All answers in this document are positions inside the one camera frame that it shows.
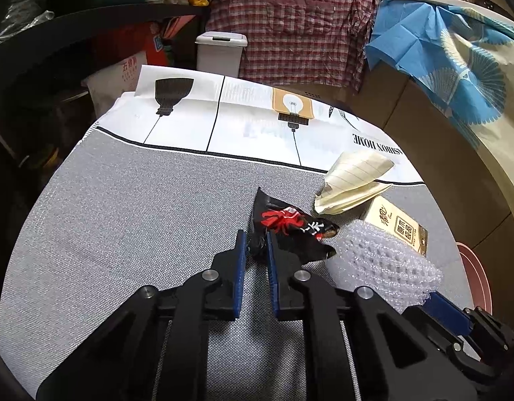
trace shirt pocket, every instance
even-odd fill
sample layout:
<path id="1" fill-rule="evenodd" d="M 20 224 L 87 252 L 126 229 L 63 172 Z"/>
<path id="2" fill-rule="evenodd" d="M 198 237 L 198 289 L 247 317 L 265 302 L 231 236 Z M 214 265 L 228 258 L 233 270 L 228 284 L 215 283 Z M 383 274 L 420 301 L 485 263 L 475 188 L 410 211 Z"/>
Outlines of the shirt pocket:
<path id="1" fill-rule="evenodd" d="M 275 33 L 324 36 L 334 24 L 335 6 L 319 0 L 267 0 L 268 25 Z"/>

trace white trash bin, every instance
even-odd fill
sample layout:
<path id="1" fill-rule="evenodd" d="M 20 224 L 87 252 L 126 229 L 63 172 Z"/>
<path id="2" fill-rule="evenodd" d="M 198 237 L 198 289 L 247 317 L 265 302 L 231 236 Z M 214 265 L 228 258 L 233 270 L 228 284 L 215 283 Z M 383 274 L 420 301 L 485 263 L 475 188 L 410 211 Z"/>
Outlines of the white trash bin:
<path id="1" fill-rule="evenodd" d="M 195 43 L 198 71 L 238 78 L 242 50 L 248 46 L 243 34 L 207 31 Z"/>

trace clear plastic bubble wrap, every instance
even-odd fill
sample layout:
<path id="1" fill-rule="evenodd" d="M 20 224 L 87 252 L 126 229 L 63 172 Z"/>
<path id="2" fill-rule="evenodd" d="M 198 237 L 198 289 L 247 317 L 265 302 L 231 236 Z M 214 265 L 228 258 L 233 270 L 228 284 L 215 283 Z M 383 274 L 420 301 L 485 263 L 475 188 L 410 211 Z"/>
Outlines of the clear plastic bubble wrap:
<path id="1" fill-rule="evenodd" d="M 398 238 L 362 220 L 337 235 L 337 254 L 326 260 L 336 286 L 373 288 L 395 310 L 422 304 L 437 291 L 442 272 Z"/>

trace yellow tissue package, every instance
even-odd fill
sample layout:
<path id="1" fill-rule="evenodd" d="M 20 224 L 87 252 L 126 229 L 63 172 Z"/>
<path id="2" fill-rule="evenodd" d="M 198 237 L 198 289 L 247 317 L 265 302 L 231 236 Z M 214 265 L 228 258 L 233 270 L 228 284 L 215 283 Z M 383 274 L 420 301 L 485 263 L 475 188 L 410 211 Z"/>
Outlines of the yellow tissue package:
<path id="1" fill-rule="evenodd" d="M 371 200 L 361 220 L 387 231 L 426 256 L 427 230 L 383 196 Z"/>

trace black lamp illustration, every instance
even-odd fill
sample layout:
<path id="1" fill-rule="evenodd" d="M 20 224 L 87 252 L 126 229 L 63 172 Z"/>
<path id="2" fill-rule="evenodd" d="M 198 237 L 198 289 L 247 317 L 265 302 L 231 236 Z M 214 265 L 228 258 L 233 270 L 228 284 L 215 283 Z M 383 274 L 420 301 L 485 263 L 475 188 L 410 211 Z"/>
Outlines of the black lamp illustration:
<path id="1" fill-rule="evenodd" d="M 162 79 L 155 82 L 155 99 L 160 107 L 157 114 L 169 116 L 173 107 L 188 96 L 194 79 Z"/>

